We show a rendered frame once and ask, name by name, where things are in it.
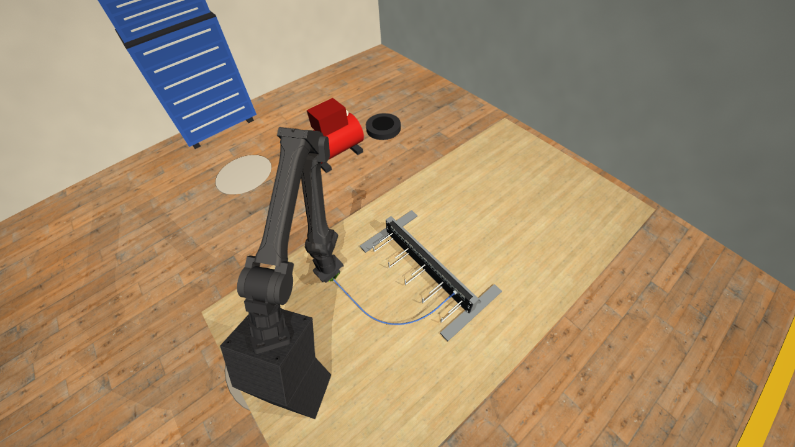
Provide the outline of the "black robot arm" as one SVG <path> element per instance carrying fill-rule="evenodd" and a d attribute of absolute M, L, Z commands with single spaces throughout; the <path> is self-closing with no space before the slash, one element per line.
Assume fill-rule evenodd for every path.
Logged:
<path fill-rule="evenodd" d="M 280 160 L 265 231 L 258 252 L 247 256 L 237 282 L 238 295 L 246 298 L 255 354 L 291 342 L 280 305 L 287 303 L 293 289 L 294 263 L 289 261 L 288 246 L 300 182 L 309 224 L 306 251 L 318 271 L 334 260 L 332 253 L 338 239 L 327 225 L 322 188 L 321 162 L 327 163 L 330 158 L 329 137 L 320 131 L 286 127 L 279 127 L 276 136 L 280 138 Z M 275 265 L 275 269 L 260 267 L 260 263 Z"/>

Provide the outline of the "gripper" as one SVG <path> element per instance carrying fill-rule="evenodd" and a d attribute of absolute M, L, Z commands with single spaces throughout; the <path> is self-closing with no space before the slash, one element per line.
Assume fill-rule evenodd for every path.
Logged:
<path fill-rule="evenodd" d="M 340 274 L 340 268 L 344 265 L 343 263 L 335 256 L 332 255 L 334 260 L 330 263 L 329 266 L 320 266 L 320 271 L 313 269 L 314 274 L 320 278 L 321 282 L 333 282 L 333 278 L 336 278 Z"/>

